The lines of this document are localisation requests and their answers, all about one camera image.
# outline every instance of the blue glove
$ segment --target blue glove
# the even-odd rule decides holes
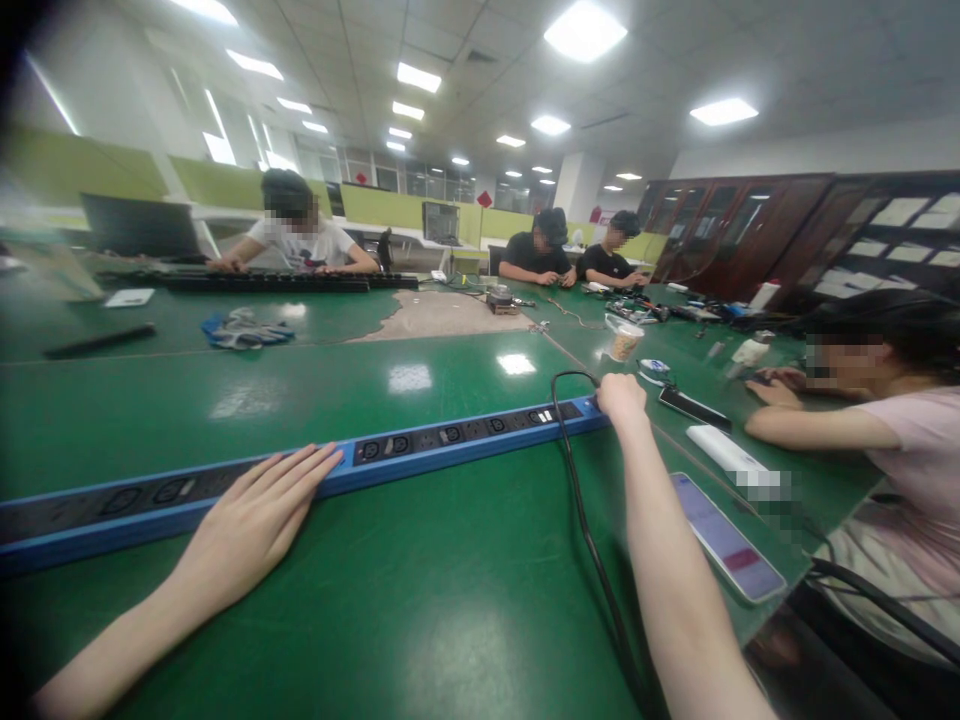
[[[224,319],[215,313],[201,323],[210,344],[228,350],[259,350],[264,345],[286,342],[294,336],[285,322],[277,325],[260,324],[250,308],[237,308]]]

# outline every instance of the computer monitor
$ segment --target computer monitor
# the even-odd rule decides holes
[[[80,194],[100,252],[157,258],[201,256],[189,205]]]

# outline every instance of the power strip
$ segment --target power strip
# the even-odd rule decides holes
[[[609,425],[593,396],[560,404],[570,435]],[[344,459],[318,498],[539,445],[561,437],[553,405],[424,425],[338,443]],[[240,475],[270,455],[0,503],[0,577],[190,532]]]

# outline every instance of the green workbench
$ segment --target green workbench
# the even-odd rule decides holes
[[[543,403],[561,370],[622,367],[597,353],[609,332],[581,328],[545,299],[556,297],[588,324],[602,323],[603,303],[579,290],[526,286],[521,294],[538,299],[528,314],[550,320],[547,335],[345,342],[397,310],[392,293],[238,298],[158,290],[145,307],[107,311],[45,299],[29,273],[0,279],[2,499]],[[240,304],[286,319],[295,342],[259,352],[211,349],[199,323]],[[43,348],[146,321],[156,322],[156,337],[82,360],[41,356]],[[723,358],[703,359],[712,336],[696,340],[693,332],[682,321],[651,327],[637,356],[669,362],[684,390],[742,421],[756,402],[721,381]],[[527,363],[534,371],[518,372]],[[562,398],[592,392],[583,378],[561,382]],[[667,467],[690,474],[791,585],[798,582],[808,562],[784,540],[778,510],[748,512],[683,435],[688,421],[652,398],[648,408]],[[863,463],[735,439],[771,468],[802,471],[803,507],[826,530],[876,478]],[[610,430],[578,436],[573,450],[594,536],[637,643],[643,714],[663,715],[624,544],[616,438]],[[4,583],[28,681],[42,683],[145,597],[187,540]],[[804,544],[812,549],[815,541]],[[777,601],[752,607],[721,586],[745,643]],[[280,567],[113,713],[173,716],[639,716],[559,443],[317,506]]]

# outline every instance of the smartphone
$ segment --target smartphone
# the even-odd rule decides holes
[[[663,388],[660,392],[660,402],[674,410],[679,410],[687,417],[699,420],[707,425],[713,425],[724,435],[733,434],[733,423],[730,422],[730,418],[721,415],[713,408],[708,408],[703,403],[698,403],[689,395],[684,395],[675,388]]]
[[[786,589],[783,576],[703,490],[683,473],[673,473],[670,479],[700,544],[743,597],[761,603]]]

